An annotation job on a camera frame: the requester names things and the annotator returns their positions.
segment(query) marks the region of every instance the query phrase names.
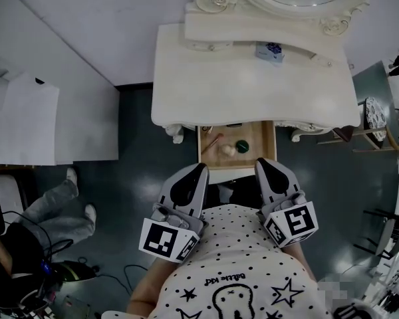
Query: green round object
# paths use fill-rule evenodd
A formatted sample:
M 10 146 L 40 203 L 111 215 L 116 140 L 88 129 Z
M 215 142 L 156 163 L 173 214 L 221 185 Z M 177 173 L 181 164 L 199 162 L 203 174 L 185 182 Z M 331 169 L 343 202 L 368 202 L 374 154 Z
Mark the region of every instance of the green round object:
M 250 145 L 245 140 L 238 141 L 235 144 L 235 147 L 237 148 L 240 154 L 245 154 L 250 149 Z

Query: open drawer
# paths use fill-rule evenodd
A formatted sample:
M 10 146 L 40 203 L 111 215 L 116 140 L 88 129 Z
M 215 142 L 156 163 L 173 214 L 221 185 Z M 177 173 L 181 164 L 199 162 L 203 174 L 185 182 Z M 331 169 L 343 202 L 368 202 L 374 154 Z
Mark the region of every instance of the open drawer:
M 198 127 L 198 161 L 207 164 L 210 170 L 253 168 L 256 159 L 260 157 L 276 160 L 275 127 L 272 121 L 242 123 L 241 126 L 214 126 L 210 134 L 207 131 L 207 127 Z M 201 154 L 218 134 L 223 134 L 223 137 Z M 245 140 L 249 144 L 246 153 L 236 151 L 230 157 L 221 152 L 222 145 L 235 146 L 239 140 Z

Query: cartoon bear print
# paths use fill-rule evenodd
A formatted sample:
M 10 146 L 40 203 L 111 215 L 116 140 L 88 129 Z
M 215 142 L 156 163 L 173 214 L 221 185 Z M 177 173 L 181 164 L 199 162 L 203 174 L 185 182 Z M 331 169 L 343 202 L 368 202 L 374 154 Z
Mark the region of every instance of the cartoon bear print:
M 253 291 L 244 284 L 230 284 L 213 294 L 219 319 L 254 319 Z

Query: vanity table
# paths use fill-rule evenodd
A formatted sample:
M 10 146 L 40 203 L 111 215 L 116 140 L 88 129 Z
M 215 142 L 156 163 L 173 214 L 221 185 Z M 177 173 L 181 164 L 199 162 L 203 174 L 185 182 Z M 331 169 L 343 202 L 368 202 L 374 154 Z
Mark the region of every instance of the vanity table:
M 366 0 L 194 0 L 185 23 L 162 25 L 152 121 L 221 126 L 271 120 L 291 139 L 358 126 L 340 36 Z M 255 55 L 281 45 L 280 65 Z

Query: baseboard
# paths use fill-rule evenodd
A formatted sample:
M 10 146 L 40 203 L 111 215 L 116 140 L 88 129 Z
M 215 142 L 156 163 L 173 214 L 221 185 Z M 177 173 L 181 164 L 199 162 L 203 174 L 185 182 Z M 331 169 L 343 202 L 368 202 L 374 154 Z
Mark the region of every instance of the baseboard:
M 115 88 L 120 92 L 133 92 L 139 90 L 152 90 L 154 87 L 153 82 L 141 82 L 140 84 L 127 84 L 127 85 L 118 85 Z

